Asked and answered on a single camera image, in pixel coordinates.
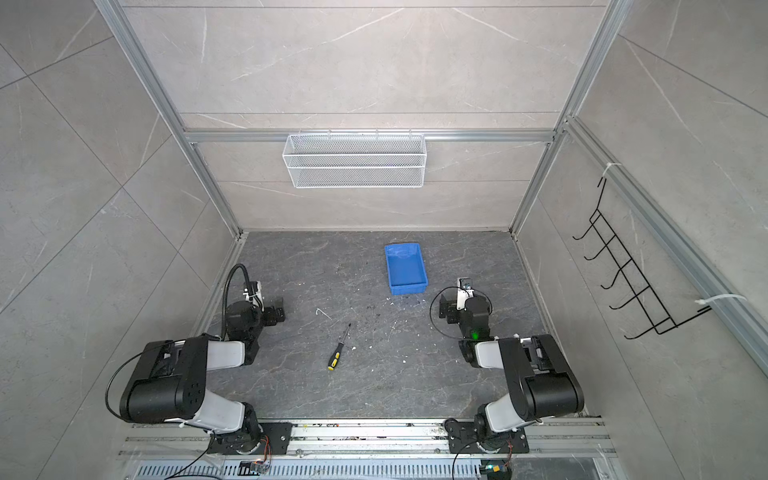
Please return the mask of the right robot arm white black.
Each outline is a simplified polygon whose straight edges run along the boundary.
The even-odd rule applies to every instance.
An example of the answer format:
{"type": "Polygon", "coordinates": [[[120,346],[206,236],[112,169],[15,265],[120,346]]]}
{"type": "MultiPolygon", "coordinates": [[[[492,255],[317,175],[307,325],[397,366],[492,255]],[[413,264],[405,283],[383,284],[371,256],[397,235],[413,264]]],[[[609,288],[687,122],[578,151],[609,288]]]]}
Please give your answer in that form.
{"type": "Polygon", "coordinates": [[[552,335],[493,336],[491,300],[463,284],[441,289],[430,307],[459,327],[455,340],[465,362],[499,370],[506,382],[507,392],[481,405],[471,421],[443,422],[452,454],[527,453],[526,427],[583,410],[583,390],[552,335]]]}

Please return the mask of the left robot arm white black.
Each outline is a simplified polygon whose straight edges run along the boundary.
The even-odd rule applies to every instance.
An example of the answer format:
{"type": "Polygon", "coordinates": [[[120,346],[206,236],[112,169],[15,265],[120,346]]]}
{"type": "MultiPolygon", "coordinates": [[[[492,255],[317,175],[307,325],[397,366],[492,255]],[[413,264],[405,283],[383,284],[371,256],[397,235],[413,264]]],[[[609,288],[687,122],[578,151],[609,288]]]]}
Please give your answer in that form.
{"type": "Polygon", "coordinates": [[[260,283],[238,263],[222,291],[221,331],[181,340],[146,344],[132,357],[134,370],[113,416],[133,424],[176,424],[207,432],[207,451],[221,455],[256,455],[265,459],[287,452],[292,425],[262,424],[255,407],[224,398],[206,386],[212,371],[251,365],[267,326],[285,320],[282,302],[267,306],[260,283]]]}

